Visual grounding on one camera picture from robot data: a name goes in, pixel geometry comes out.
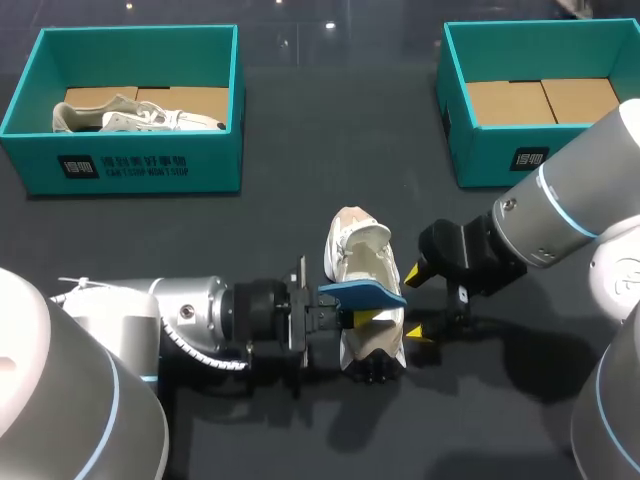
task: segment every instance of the silver metal cylinder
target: silver metal cylinder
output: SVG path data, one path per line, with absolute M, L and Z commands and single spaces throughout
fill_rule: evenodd
M 574 407 L 571 444 L 588 480 L 640 478 L 640 310 L 636 308 Z
M 215 355 L 225 344 L 220 300 L 227 286 L 220 277 L 158 278 L 109 281 L 158 299 L 164 322 L 193 348 Z
M 128 288 L 86 288 L 68 295 L 64 310 L 157 390 L 161 320 L 153 295 Z
M 640 211 L 640 100 L 629 100 L 493 206 L 502 239 L 548 267 Z
M 168 431 L 153 392 L 4 270 L 0 335 L 0 479 L 162 478 Z

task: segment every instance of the shoelace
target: shoelace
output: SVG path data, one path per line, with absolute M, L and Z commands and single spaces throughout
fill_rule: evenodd
M 179 130 L 178 120 L 183 110 L 166 111 L 164 108 L 151 102 L 140 102 L 140 107 L 136 111 L 137 115 L 143 117 L 147 123 L 155 123 L 158 117 L 162 117 L 164 121 L 161 125 L 167 125 L 171 130 Z

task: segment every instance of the shoe tongue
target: shoe tongue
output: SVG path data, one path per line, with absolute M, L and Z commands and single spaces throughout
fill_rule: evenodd
M 348 229 L 351 233 L 342 240 L 343 247 L 348 251 L 353 251 L 356 245 L 364 243 L 375 253 L 378 253 L 391 240 L 391 231 L 379 223 L 361 222 L 348 227 Z

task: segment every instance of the logo on box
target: logo on box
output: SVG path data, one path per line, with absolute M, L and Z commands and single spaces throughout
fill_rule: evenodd
M 100 178 L 89 155 L 58 155 L 58 161 L 67 178 Z
M 522 147 L 516 150 L 511 161 L 512 172 L 533 171 L 549 156 L 549 147 Z

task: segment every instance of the dark gray floor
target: dark gray floor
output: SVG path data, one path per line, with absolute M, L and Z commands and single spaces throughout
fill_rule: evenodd
M 0 115 L 41 26 L 240 24 L 247 77 L 239 197 L 27 201 L 0 152 L 0 265 L 59 293 L 93 278 L 280 276 L 306 253 L 323 281 L 333 214 L 360 205 L 393 231 L 398 267 L 438 217 L 466 221 L 497 191 L 456 187 L 432 94 L 446 20 L 548 18 L 543 0 L 2 0 Z M 612 14 L 623 14 L 620 10 Z M 333 21 L 335 30 L 325 24 Z M 612 332 L 587 289 L 592 249 L 533 272 L 476 313 L 494 335 L 448 345 L 370 388 L 330 377 L 292 400 L 179 395 L 177 478 L 578 478 L 573 398 Z M 409 315 L 442 306 L 409 292 Z

